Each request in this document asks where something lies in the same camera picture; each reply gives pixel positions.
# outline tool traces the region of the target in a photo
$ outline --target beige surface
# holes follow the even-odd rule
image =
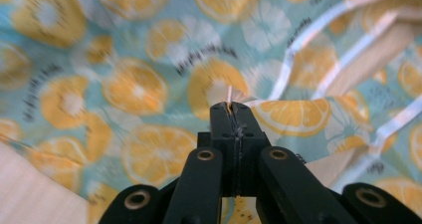
[[[87,202],[0,143],[0,223],[86,223]]]

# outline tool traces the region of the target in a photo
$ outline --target black plastic part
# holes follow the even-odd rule
[[[130,194],[136,193],[137,191],[142,191],[148,194],[148,200],[146,204],[137,209],[128,209],[125,206],[126,198]],[[105,214],[100,221],[100,224],[138,224],[138,223],[159,223],[156,219],[156,211],[159,208],[159,203],[161,200],[161,195],[159,191],[147,185],[134,185],[126,188],[124,191],[118,194],[114,199],[108,209],[105,211]]]
[[[285,217],[277,206],[277,202],[264,184],[260,186],[256,208],[262,224],[287,224]]]
[[[161,190],[159,190],[161,201],[159,203],[159,208],[156,210],[155,223],[162,223],[162,220],[165,216],[165,212],[167,211],[168,204],[170,204],[171,197],[173,196],[174,189],[176,189],[178,180],[179,178],[175,179],[174,181],[168,183]]]
[[[189,153],[163,223],[220,223],[223,157],[212,147]]]
[[[288,223],[356,223],[288,149],[266,147],[260,172]]]
[[[271,146],[266,135],[261,131],[257,120],[249,107],[232,103],[233,116],[238,123],[240,140],[239,152],[239,184],[237,195],[257,196],[259,186],[258,153]]]
[[[358,223],[422,223],[389,193],[366,183],[345,186],[340,200]]]
[[[236,196],[239,140],[236,140],[225,103],[210,108],[211,146],[223,155],[223,196]]]
[[[211,133],[210,132],[198,132],[198,141],[196,147],[211,146]]]

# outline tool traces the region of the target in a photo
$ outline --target fabric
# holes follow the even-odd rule
[[[232,86],[304,162],[364,148],[329,187],[372,183],[422,216],[421,7],[0,0],[0,141],[89,200],[97,223],[127,186],[180,174]],[[248,221],[253,200],[224,200],[223,222]]]

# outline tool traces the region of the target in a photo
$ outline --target wrinkled fabric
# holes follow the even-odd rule
[[[126,187],[180,174],[231,86],[304,162],[367,148],[330,188],[375,184],[422,216],[422,33],[347,72],[397,23],[421,27],[422,0],[0,0],[0,142],[97,223]],[[329,95],[342,76],[359,82]],[[253,199],[222,212],[259,223]]]

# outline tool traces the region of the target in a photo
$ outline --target circular bolt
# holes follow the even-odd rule
[[[146,206],[150,199],[151,196],[147,191],[138,190],[130,193],[130,195],[124,199],[124,206],[129,210],[140,209]]]
[[[387,205],[384,197],[379,195],[372,189],[369,188],[359,188],[355,192],[357,199],[361,202],[365,203],[368,206],[376,207],[376,208],[383,208]]]
[[[214,152],[210,150],[203,150],[203,151],[198,152],[198,154],[196,154],[196,157],[199,160],[208,161],[208,160],[214,159]]]
[[[270,156],[273,159],[278,159],[278,160],[288,158],[288,155],[284,151],[281,151],[281,150],[271,150]]]

